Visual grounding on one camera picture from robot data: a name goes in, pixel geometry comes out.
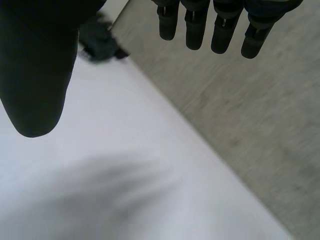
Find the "dark object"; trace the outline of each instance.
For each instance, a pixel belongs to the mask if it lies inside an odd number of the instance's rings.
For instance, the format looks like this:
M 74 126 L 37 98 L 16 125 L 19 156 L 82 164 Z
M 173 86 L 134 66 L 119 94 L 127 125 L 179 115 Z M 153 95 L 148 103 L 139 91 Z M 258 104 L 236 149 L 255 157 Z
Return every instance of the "dark object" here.
M 22 135 L 39 137 L 57 125 L 77 55 L 78 27 L 104 3 L 0 1 L 0 98 Z
M 186 45 L 198 50 L 203 42 L 210 0 L 152 0 L 158 5 L 160 36 L 172 40 L 176 33 L 180 2 L 186 8 Z M 258 55 L 274 24 L 303 0 L 213 0 L 217 13 L 211 49 L 217 54 L 227 51 L 241 12 L 248 11 L 250 21 L 241 54 L 247 59 Z
M 101 62 L 113 57 L 128 57 L 111 33 L 112 23 L 104 21 L 104 15 L 97 13 L 79 28 L 79 42 L 91 62 Z

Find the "robotic hand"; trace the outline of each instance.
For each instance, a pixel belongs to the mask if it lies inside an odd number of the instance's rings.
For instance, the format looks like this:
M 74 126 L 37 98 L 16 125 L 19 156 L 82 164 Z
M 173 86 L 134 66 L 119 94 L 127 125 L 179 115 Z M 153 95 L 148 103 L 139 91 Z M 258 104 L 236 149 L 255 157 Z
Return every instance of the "robotic hand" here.
M 152 0 L 157 4 L 160 36 L 172 40 L 176 33 L 180 2 L 186 8 L 186 46 L 198 50 L 203 42 L 210 0 Z M 216 54 L 227 51 L 243 8 L 250 21 L 241 54 L 255 58 L 273 25 L 303 0 L 213 0 L 217 13 L 211 49 Z

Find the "gray floor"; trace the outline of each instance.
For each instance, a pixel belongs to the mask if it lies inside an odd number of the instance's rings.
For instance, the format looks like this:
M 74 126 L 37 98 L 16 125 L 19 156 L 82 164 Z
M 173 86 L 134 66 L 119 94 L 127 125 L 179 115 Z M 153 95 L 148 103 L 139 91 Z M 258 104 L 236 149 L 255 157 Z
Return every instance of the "gray floor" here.
M 287 14 L 253 60 L 240 54 L 245 14 L 217 55 L 213 7 L 199 51 L 184 44 L 182 9 L 161 40 L 156 8 L 131 0 L 116 22 L 131 58 L 297 239 L 320 239 L 320 1 Z

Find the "white table surface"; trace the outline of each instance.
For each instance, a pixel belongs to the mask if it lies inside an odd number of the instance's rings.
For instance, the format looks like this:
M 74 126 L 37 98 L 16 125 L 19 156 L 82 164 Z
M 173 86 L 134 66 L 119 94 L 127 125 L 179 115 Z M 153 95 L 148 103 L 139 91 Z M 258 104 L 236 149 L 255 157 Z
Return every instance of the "white table surface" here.
M 1 106 L 0 143 L 1 240 L 290 238 L 129 59 L 77 59 L 46 136 Z

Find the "black rubber fingertip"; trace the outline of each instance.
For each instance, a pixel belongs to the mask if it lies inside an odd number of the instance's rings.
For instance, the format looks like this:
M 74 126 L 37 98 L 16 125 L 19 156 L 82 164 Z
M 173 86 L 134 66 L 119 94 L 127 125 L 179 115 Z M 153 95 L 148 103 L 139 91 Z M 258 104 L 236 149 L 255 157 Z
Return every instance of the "black rubber fingertip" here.
M 199 50 L 202 46 L 203 38 L 202 33 L 187 31 L 185 44 L 191 50 Z
M 170 24 L 165 24 L 160 22 L 159 24 L 159 34 L 163 40 L 171 41 L 176 35 L 176 28 Z
M 233 32 L 225 32 L 219 30 L 217 27 L 214 28 L 211 50 L 216 54 L 224 54 L 231 42 Z
M 254 59 L 259 54 L 262 45 L 262 43 L 251 44 L 250 40 L 245 38 L 241 48 L 241 55 L 246 59 Z
M 166 7 L 158 7 L 159 34 L 163 40 L 170 41 L 176 35 L 178 23 L 179 2 Z

